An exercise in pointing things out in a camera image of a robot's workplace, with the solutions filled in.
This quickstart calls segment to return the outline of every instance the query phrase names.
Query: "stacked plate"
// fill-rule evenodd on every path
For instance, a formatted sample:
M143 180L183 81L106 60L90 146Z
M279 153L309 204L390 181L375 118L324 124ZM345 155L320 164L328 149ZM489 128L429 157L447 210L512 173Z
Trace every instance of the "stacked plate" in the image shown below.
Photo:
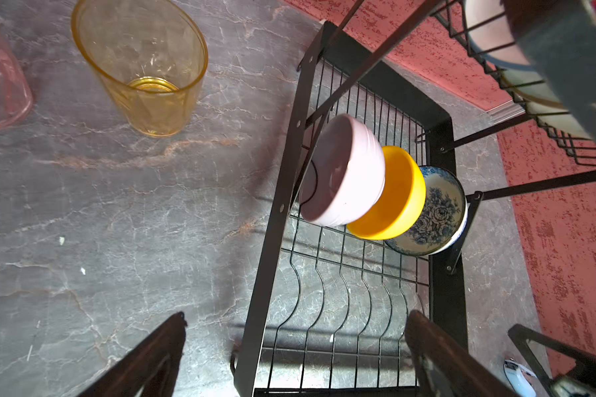
M386 240L405 255L437 253L463 232L461 184L447 170L419 167L402 148L381 147L348 114L322 131L300 190L302 217L318 226L347 225L366 240Z
M488 62L503 68L501 81L526 101L529 114L539 114L545 123L580 138L591 139L567 108L530 66L521 49L514 43L499 0L464 0L463 12L472 49L481 53Z

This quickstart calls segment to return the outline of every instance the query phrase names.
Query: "pink wall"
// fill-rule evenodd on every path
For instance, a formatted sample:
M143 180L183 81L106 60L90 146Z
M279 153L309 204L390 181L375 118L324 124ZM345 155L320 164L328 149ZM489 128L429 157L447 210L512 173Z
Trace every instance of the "pink wall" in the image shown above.
M509 185L595 170L536 123L498 134ZM543 333L596 354L596 183L512 198ZM573 362L550 354L553 374Z
M336 25L354 3L354 0L285 1L317 20L330 20ZM369 50L375 50L420 3L421 0L366 0L345 31ZM454 15L453 20L460 18ZM434 18L424 21L388 58L484 110L510 99Z

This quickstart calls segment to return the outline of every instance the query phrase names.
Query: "wire rack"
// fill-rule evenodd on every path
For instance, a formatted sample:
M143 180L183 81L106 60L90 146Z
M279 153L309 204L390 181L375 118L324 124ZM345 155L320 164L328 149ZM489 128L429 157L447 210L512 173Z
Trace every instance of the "wire rack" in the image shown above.
M348 77L320 63L311 110ZM383 146L400 146L426 163L425 143L415 142L421 125L361 84L328 117L342 113L372 128ZM306 134L303 155L312 134ZM255 387L416 385L403 338L413 309L429 310L428 258L405 257L343 226L310 224L296 204L284 232Z
M570 135L564 131L557 130L556 128L549 126L547 123L543 122L541 117L545 116L555 116L555 115L565 115L569 114L568 111L561 111L556 113L541 113L541 114L533 114L530 113L526 107L527 101L518 95L513 89L524 87L524 86L531 86L535 84L545 84L544 80L540 81L532 81L529 83L518 84L518 85L509 85L506 84L501 79L501 72L505 69L495 66L482 57L483 54L493 52L496 50L500 50L502 48L506 48L509 46L513 46L515 43L507 43L503 44L498 47L490 48L486 51L475 51L470 43L470 36L468 34L469 31L482 27L487 23L491 23L494 20L498 20L499 18L503 17L505 13L500 13L498 15L494 15L490 19L484 20L477 25L466 27L466 23L464 21L463 16L463 2L464 0L446 0L445 5L437 9L437 11L433 14L434 17L448 30L449 36L455 39L461 46L467 51L468 56L475 59L477 63L481 65L484 69L485 74L488 74L494 78L494 80L499 84L499 88L505 90L510 94L512 100L521 105L525 112L532 117L537 125L543 129L547 136L553 139L557 146L565 150L565 153L572 157L574 161L579 165L585 166L596 166L596 143L591 139L586 138L579 138Z

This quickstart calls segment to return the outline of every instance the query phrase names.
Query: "gray marble countertop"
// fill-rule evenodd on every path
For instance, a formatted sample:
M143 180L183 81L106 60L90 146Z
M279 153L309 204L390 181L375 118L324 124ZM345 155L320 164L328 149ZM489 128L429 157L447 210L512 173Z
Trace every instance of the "gray marble countertop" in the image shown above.
M0 28L35 100L20 125L0 131L0 396L73 396L175 311L189 324L176 392L236 394L229 354L245 322L295 66L319 25L276 0L176 3L205 35L210 65L187 128L159 140L129 127L79 54L74 1L0 1ZM489 123L407 77L467 126L458 133ZM469 159L458 169L467 188L503 178L493 137L467 150L458 151ZM468 296L469 320L503 333L517 319L538 327L512 208L495 205L480 222L500 224L496 237L475 232L465 251L468 290L490 295L484 307ZM498 258L514 264L502 277L509 298L492 293ZM508 299L518 302L511 318L500 312ZM478 343L477 327L471 350L494 366L507 341Z

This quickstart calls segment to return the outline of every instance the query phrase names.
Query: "yellow transparent cup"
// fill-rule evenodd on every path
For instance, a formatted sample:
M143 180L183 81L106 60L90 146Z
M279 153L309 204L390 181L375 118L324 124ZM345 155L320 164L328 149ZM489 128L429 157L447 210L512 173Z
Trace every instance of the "yellow transparent cup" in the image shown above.
M73 39L137 130L169 137L189 121L208 67L190 17L168 0L80 0Z

